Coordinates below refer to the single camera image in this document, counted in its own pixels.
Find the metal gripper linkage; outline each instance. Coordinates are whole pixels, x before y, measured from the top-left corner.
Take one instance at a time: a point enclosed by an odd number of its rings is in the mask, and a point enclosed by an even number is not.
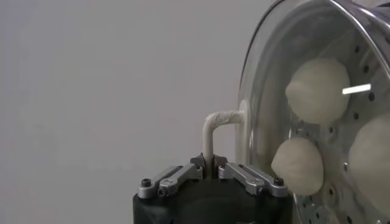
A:
[[[275,197],[288,195],[288,189],[283,179],[273,178],[252,166],[227,163],[225,166],[218,167],[218,176],[221,179],[234,178],[238,180],[252,195],[260,195],[263,191],[268,191]]]
[[[173,196],[180,190],[180,186],[191,179],[204,179],[205,163],[203,156],[192,158],[185,166],[172,166],[153,179],[143,179],[138,188],[138,197],[153,198]],[[287,186],[281,178],[272,178],[270,175],[252,166],[228,163],[225,157],[214,156],[213,178],[236,179],[252,195],[260,195],[268,191],[275,197],[288,195]]]

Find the black screw head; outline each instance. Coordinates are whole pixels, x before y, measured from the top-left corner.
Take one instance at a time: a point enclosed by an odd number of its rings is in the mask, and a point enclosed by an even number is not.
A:
[[[160,197],[166,197],[168,195],[168,190],[164,187],[159,188],[157,191],[158,196]]]
[[[152,181],[149,178],[142,179],[141,186],[142,187],[150,187],[152,185]]]
[[[285,181],[282,178],[277,177],[274,179],[274,184],[276,186],[283,186],[283,185],[285,185]]]

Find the white dumpling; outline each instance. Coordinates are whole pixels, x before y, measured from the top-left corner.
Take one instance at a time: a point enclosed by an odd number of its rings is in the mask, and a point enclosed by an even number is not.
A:
[[[272,169],[288,189],[299,195],[312,195],[322,186],[324,167],[316,146],[304,138],[285,141],[277,150]]]
[[[361,193],[390,217],[390,114],[360,129],[349,151],[349,163]]]
[[[292,111],[303,121],[327,125],[341,117],[349,95],[347,69],[335,59],[319,58],[304,63],[292,76],[286,96]]]

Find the gray wall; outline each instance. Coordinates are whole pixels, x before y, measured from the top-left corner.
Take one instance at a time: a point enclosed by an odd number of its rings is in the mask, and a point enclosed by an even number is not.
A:
[[[0,223],[132,223],[138,182],[236,108],[270,2],[0,1]],[[233,159],[234,128],[215,135]]]

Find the steamer basket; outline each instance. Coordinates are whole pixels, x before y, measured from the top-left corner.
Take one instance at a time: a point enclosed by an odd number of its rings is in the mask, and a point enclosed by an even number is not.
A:
[[[365,9],[349,1],[284,0],[266,12],[254,33],[238,98],[238,105],[246,101],[250,108],[250,125],[244,132],[236,131],[236,158],[272,173],[272,159],[283,141],[303,136],[317,145],[324,185],[309,197],[294,196],[296,223],[390,223],[390,217],[359,192],[348,162],[357,131],[390,112],[388,16],[386,7]],[[344,64],[351,86],[372,86],[351,94],[343,117],[328,127],[302,122],[285,97],[297,68],[321,57]]]

